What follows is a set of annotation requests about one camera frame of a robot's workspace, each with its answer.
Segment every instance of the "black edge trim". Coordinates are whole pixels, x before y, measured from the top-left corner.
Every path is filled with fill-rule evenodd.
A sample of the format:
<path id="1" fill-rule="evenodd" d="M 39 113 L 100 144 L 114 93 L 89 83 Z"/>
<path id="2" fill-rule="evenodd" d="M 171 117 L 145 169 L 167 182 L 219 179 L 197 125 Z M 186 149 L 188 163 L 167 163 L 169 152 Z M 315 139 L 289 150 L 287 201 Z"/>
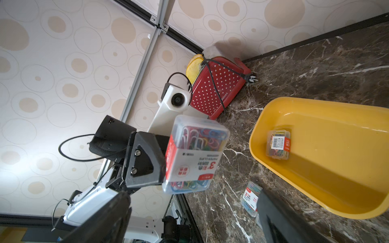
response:
<path id="1" fill-rule="evenodd" d="M 197 242 L 198 243 L 204 243 L 203 238 L 201 237 L 200 230 L 197 227 L 196 221 L 195 221 L 195 219 L 193 217 L 192 211 L 189 208 L 188 201 L 186 201 L 186 198 L 185 198 L 184 194 L 176 194 L 175 196 L 176 196 L 177 202 L 179 204 L 179 207 L 181 208 L 181 211 L 187 213 L 187 216 L 189 218 L 189 222 L 190 222 L 190 224 L 191 224 L 191 226 L 193 228 L 193 231 L 194 231 L 194 233 L 196 235 L 196 238 L 199 240 Z"/>
<path id="2" fill-rule="evenodd" d="M 169 30 L 166 32 L 166 34 L 169 37 L 173 38 L 173 40 L 177 41 L 178 43 L 196 54 L 201 54 L 203 52 L 203 49 L 201 47 L 185 38 L 182 34 L 175 31 L 171 26 L 169 27 Z"/>
<path id="3" fill-rule="evenodd" d="M 51 217 L 0 214 L 0 226 L 52 228 Z"/>
<path id="4" fill-rule="evenodd" d="M 136 16 L 140 17 L 144 21 L 148 22 L 150 25 L 155 26 L 153 22 L 150 21 L 151 14 L 148 13 L 146 10 L 144 10 L 142 7 L 138 6 L 131 0 L 114 0 L 124 8 L 131 11 Z M 167 31 L 166 35 L 173 38 L 175 41 L 186 47 L 187 49 L 191 50 L 195 54 L 200 54 L 203 52 L 203 49 L 184 37 L 182 34 L 178 33 L 176 30 L 174 30 L 172 27 L 169 27 L 169 30 Z"/>
<path id="5" fill-rule="evenodd" d="M 150 21 L 151 14 L 144 10 L 143 8 L 139 7 L 137 4 L 135 4 L 133 1 L 130 0 L 114 0 L 124 8 L 131 11 L 133 14 L 138 16 L 139 18 L 143 19 L 144 21 L 148 22 L 151 25 L 155 25 L 153 22 Z"/>
<path id="6" fill-rule="evenodd" d="M 243 63 L 247 63 L 249 61 L 254 61 L 254 60 L 257 60 L 257 59 L 260 59 L 260 58 L 265 58 L 267 56 L 272 56 L 274 54 L 278 54 L 278 53 L 281 53 L 281 52 L 284 52 L 284 51 L 288 51 L 288 50 L 300 47 L 302 45 L 307 45 L 307 44 L 311 44 L 311 43 L 314 43 L 314 42 L 317 42 L 317 41 L 320 41 L 320 40 L 325 40 L 325 39 L 333 38 L 333 37 L 336 37 L 336 36 L 339 36 L 339 35 L 344 35 L 344 34 L 347 34 L 347 33 L 350 33 L 350 32 L 356 31 L 356 30 L 367 28 L 367 27 L 370 27 L 370 26 L 373 26 L 373 25 L 376 25 L 376 24 L 380 24 L 380 23 L 384 23 L 384 22 L 387 22 L 387 21 L 389 21 L 389 13 L 381 14 L 381 15 L 378 15 L 376 17 L 373 17 L 373 18 L 370 18 L 370 19 L 366 19 L 366 20 L 363 20 L 361 22 L 358 22 L 358 23 L 355 23 L 355 24 L 352 24 L 352 25 L 349 25 L 349 26 L 346 26 L 346 27 L 343 27 L 343 28 L 340 28 L 340 29 L 337 29 L 337 30 L 333 30 L 331 32 L 327 32 L 327 33 L 324 33 L 322 35 L 318 35 L 318 36 L 312 37 L 312 38 L 310 38 L 308 40 L 303 40 L 303 41 L 300 41 L 298 43 L 295 43 L 295 44 L 292 44 L 292 45 L 288 45 L 288 46 L 285 46 L 283 48 L 280 48 L 280 49 L 277 49 L 277 50 L 274 50 L 274 51 L 271 51 L 271 52 L 268 52 L 268 53 L 265 53 L 265 54 L 262 54 L 262 55 L 259 55 L 259 56 L 255 56 L 255 57 L 252 57 L 252 58 L 249 58 L 249 59 L 246 59 L 246 60 L 243 60 L 242 62 Z"/>

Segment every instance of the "barcode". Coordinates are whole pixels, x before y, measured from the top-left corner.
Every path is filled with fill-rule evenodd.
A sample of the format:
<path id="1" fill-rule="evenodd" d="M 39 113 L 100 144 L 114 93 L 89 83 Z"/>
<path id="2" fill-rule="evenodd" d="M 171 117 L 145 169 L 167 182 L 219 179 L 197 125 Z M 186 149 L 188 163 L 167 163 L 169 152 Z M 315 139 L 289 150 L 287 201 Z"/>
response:
<path id="1" fill-rule="evenodd" d="M 284 149 L 284 136 L 274 136 L 272 139 L 272 149 Z"/>

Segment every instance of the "camera lens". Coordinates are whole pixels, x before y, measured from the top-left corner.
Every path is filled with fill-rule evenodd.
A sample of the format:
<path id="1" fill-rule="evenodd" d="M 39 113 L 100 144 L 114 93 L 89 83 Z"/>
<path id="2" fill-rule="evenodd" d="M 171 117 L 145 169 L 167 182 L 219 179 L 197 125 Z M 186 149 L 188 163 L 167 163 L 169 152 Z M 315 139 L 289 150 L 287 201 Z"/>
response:
<path id="1" fill-rule="evenodd" d="M 172 97 L 172 104 L 180 107 L 185 101 L 184 95 L 181 93 L 174 94 Z"/>

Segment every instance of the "red polka dot box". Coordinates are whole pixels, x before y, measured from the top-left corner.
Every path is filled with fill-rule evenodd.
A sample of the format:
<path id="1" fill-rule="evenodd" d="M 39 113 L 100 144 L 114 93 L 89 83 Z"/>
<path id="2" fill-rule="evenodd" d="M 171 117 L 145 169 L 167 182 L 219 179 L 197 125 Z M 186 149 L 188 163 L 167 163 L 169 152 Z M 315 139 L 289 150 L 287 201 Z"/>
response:
<path id="1" fill-rule="evenodd" d="M 237 73 L 251 73 L 251 70 L 246 67 L 239 58 L 234 58 L 236 64 L 224 57 L 215 57 L 213 60 L 226 65 Z M 212 61 L 209 61 L 208 64 L 211 67 L 212 75 L 220 97 L 223 100 L 224 106 L 227 107 L 246 83 L 246 80 L 238 74 L 235 74 Z M 217 96 L 207 66 L 204 66 L 200 71 L 200 74 L 193 84 L 191 106 L 207 114 L 211 120 L 215 120 L 223 112 L 223 106 Z"/>

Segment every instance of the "clear plastic box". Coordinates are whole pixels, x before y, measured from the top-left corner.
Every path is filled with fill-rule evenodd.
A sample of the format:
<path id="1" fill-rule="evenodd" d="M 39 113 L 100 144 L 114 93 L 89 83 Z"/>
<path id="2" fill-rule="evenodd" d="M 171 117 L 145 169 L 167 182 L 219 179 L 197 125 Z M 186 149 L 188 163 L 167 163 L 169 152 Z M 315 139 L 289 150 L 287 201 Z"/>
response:
<path id="1" fill-rule="evenodd" d="M 257 225 L 261 228 L 262 228 L 262 224 L 261 224 L 261 221 L 259 220 L 259 214 L 257 214 L 257 217 L 255 217 L 255 222 L 257 223 Z"/>
<path id="2" fill-rule="evenodd" d="M 262 191 L 262 187 L 250 181 L 247 184 L 246 190 L 243 193 L 243 196 L 240 200 L 240 203 L 242 204 L 243 208 L 246 209 L 246 211 L 253 218 L 258 214 L 257 201 L 261 191 Z"/>
<path id="3" fill-rule="evenodd" d="M 178 115 L 166 150 L 163 191 L 181 194 L 207 190 L 230 131 L 217 121 Z"/>
<path id="4" fill-rule="evenodd" d="M 274 159 L 288 159 L 291 133 L 286 130 L 273 130 L 268 133 L 266 155 Z"/>

